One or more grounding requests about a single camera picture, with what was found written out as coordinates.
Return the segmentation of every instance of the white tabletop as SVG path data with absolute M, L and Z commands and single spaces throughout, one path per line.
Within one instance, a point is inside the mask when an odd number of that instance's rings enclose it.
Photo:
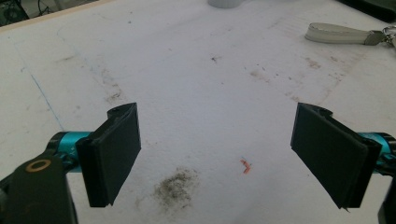
M 1 178 L 55 133 L 137 102 L 142 150 L 114 206 L 90 208 L 68 175 L 80 223 L 377 223 L 390 178 L 339 210 L 290 138 L 297 102 L 396 135 L 396 50 L 304 39 L 310 22 L 388 24 L 325 0 L 117 0 L 59 15 L 0 28 Z M 156 189 L 177 168 L 193 174 L 191 200 L 165 203 Z

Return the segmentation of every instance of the red stain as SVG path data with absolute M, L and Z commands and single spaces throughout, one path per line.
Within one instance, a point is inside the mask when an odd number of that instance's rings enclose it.
M 242 164 L 244 164 L 244 166 L 246 167 L 246 169 L 245 169 L 245 171 L 244 171 L 244 174 L 247 175 L 248 172 L 250 171 L 250 164 L 249 164 L 247 161 L 245 161 L 245 160 L 241 160 L 241 162 L 242 162 Z

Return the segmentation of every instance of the scuff mark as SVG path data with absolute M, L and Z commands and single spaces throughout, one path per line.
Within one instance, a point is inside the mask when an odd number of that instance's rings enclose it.
M 61 61 L 69 61 L 70 59 L 72 59 L 72 58 L 74 58 L 74 57 L 76 57 L 76 55 L 72 55 L 72 56 L 63 58 L 63 59 L 61 59 Z
M 330 57 L 334 62 L 338 62 L 338 59 L 336 59 L 335 57 Z
M 297 103 L 300 102 L 300 97 L 298 97 L 298 96 L 292 96 L 290 99 Z
M 142 203 L 143 200 L 145 200 L 146 197 L 143 198 L 139 198 L 136 197 L 136 200 L 134 200 L 134 206 L 136 207 L 136 209 L 140 210 L 140 204 Z
M 95 13 L 95 14 L 93 14 L 93 15 L 99 16 L 100 18 L 102 18 L 102 19 L 104 19 L 104 20 L 107 20 L 107 21 L 112 21 L 110 18 L 108 18 L 108 17 L 102 15 L 101 13 Z
M 273 22 L 270 26 L 268 26 L 267 29 L 269 30 L 269 29 L 272 29 L 272 28 L 278 26 L 283 20 L 285 20 L 285 18 L 283 18 L 283 17 L 277 19 L 277 20 L 276 20 L 275 22 Z
M 310 58 L 305 58 L 305 60 L 308 62 L 309 67 L 313 69 L 319 69 L 321 67 L 321 65 L 318 62 L 315 62 Z
M 254 70 L 250 73 L 252 77 L 257 78 L 258 80 L 264 80 L 266 83 L 270 83 L 271 78 L 267 77 L 264 72 L 261 70 Z
M 30 71 L 29 67 L 27 66 L 27 62 L 22 57 L 22 54 L 21 54 L 20 50 L 17 48 L 17 44 L 14 44 L 14 49 L 18 52 L 18 55 L 19 55 L 21 61 L 23 62 L 23 67 L 26 68 L 26 71 L 28 72 L 28 74 L 30 75 L 31 79 L 33 80 L 33 82 L 35 83 L 35 85 L 37 86 L 38 90 L 41 93 L 39 95 L 39 97 L 38 97 L 38 100 L 41 99 L 41 96 L 44 97 L 44 100 L 45 100 L 47 106 L 49 107 L 48 111 L 51 111 L 51 113 L 52 113 L 53 117 L 55 118 L 56 122 L 58 123 L 59 127 L 61 128 L 62 131 L 64 131 L 64 126 L 62 125 L 58 115 L 53 110 L 52 105 L 50 104 L 50 101 L 47 98 L 46 93 L 41 88 L 40 83 L 38 82 L 37 78 L 35 77 L 35 75 Z
M 334 73 L 334 74 L 329 74 L 328 76 L 333 77 L 337 82 L 340 82 L 343 80 L 343 77 L 345 76 L 345 74 Z
M 101 72 L 102 85 L 106 90 L 108 97 L 106 101 L 111 105 L 117 105 L 118 103 L 124 103 L 126 97 L 123 94 L 119 84 L 114 81 L 114 78 L 110 76 L 110 72 L 107 69 L 102 69 Z
M 218 60 L 221 59 L 221 56 L 212 57 L 211 60 L 215 63 L 218 63 Z

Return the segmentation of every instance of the dirt stain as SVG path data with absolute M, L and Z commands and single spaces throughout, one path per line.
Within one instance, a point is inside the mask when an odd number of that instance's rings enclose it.
M 121 96 L 121 92 L 120 91 L 116 92 L 110 95 L 109 97 L 107 97 L 106 101 L 108 101 L 110 104 L 115 104 L 119 100 L 120 96 Z
M 191 195 L 198 187 L 198 173 L 177 167 L 175 173 L 155 187 L 154 198 L 166 213 L 176 213 L 191 206 Z

